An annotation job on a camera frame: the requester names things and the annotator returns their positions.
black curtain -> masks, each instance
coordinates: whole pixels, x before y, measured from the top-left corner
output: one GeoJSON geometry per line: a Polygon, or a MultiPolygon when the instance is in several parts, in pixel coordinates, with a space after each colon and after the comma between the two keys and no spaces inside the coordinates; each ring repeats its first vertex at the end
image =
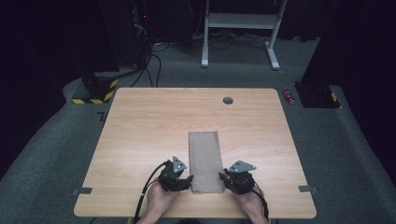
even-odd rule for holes
{"type": "Polygon", "coordinates": [[[323,35],[338,0],[289,0],[278,37],[302,41],[323,35]]]}
{"type": "Polygon", "coordinates": [[[0,178],[64,105],[64,85],[81,77],[64,44],[61,16],[58,1],[13,0],[0,5],[0,178]]]}
{"type": "Polygon", "coordinates": [[[348,57],[333,65],[334,84],[342,87],[362,132],[396,184],[396,1],[340,1],[339,7],[348,11],[357,4],[361,10],[352,15],[352,35],[346,36],[351,42],[344,48],[348,57]]]}

gray carpet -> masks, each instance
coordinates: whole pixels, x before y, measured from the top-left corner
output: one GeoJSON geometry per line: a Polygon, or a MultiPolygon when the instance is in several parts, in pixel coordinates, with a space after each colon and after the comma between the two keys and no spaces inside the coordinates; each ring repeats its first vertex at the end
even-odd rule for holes
{"type": "MultiPolygon", "coordinates": [[[[280,219],[279,223],[396,223],[396,189],[370,149],[340,87],[331,86],[342,108],[303,108],[293,87],[300,81],[318,41],[277,40],[282,67],[273,71],[262,38],[209,49],[209,67],[201,68],[201,48],[171,45],[155,52],[162,60],[160,87],[273,88],[281,97],[291,134],[308,184],[318,188],[313,219],[280,219]],[[289,89],[296,105],[281,93],[289,89]]],[[[216,47],[224,42],[211,41],[216,47]]],[[[154,51],[166,45],[156,46],[154,51]]],[[[155,79],[159,63],[151,59],[155,79]]],[[[129,87],[137,75],[122,77],[117,88],[129,87]]],[[[81,223],[73,209],[103,128],[106,105],[71,103],[79,80],[64,87],[67,103],[35,134],[0,182],[0,223],[81,223]]],[[[149,87],[145,73],[135,84],[149,87]]],[[[94,223],[126,223],[125,217],[102,217],[94,223]]]]}

shelf leg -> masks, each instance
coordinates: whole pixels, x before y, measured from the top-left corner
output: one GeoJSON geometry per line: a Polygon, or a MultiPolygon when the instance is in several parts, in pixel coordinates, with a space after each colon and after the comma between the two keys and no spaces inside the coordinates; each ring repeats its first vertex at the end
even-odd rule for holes
{"type": "Polygon", "coordinates": [[[275,22],[275,25],[274,25],[274,30],[273,30],[273,32],[271,34],[270,42],[265,42],[265,48],[267,49],[268,56],[269,56],[270,61],[271,61],[271,65],[272,65],[274,70],[279,70],[280,69],[279,63],[277,62],[277,58],[276,58],[275,52],[274,52],[274,44],[275,44],[277,32],[279,31],[280,23],[282,22],[283,13],[285,11],[287,3],[288,3],[288,0],[283,0],[282,1],[282,4],[280,6],[280,10],[277,13],[276,22],[275,22]]]}
{"type": "Polygon", "coordinates": [[[209,36],[209,0],[206,0],[205,33],[204,33],[204,44],[202,48],[202,67],[209,66],[208,36],[209,36]]]}

metal shelf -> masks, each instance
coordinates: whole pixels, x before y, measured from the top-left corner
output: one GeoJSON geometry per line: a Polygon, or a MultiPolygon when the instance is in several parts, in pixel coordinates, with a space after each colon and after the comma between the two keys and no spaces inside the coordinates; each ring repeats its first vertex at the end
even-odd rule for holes
{"type": "Polygon", "coordinates": [[[276,35],[282,22],[283,12],[285,11],[288,0],[282,0],[280,10],[275,15],[258,15],[258,14],[230,14],[230,13],[210,13],[209,2],[206,0],[205,10],[205,33],[204,44],[202,48],[202,67],[209,66],[209,47],[208,37],[210,27],[221,28],[245,28],[245,29],[262,29],[273,30],[269,42],[265,42],[265,49],[271,61],[274,70],[279,70],[279,63],[274,52],[276,35]]]}
{"type": "Polygon", "coordinates": [[[276,15],[210,13],[209,27],[274,29],[276,15]]]}

table top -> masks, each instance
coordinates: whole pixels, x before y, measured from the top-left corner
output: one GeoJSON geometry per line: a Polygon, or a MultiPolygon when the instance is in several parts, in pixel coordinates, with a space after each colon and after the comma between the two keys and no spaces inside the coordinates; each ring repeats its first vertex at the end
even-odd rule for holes
{"type": "MultiPolygon", "coordinates": [[[[79,194],[75,214],[133,217],[153,170],[173,156],[189,164],[189,132],[208,131],[219,134],[224,168],[239,160],[257,166],[250,172],[270,218],[316,215],[310,192],[298,188],[307,183],[277,92],[210,88],[118,89],[82,186],[92,192],[79,194]],[[224,97],[233,103],[224,104],[224,97]]],[[[188,168],[181,178],[189,175],[188,168]]],[[[164,216],[245,217],[228,189],[183,190],[164,216]]]]}

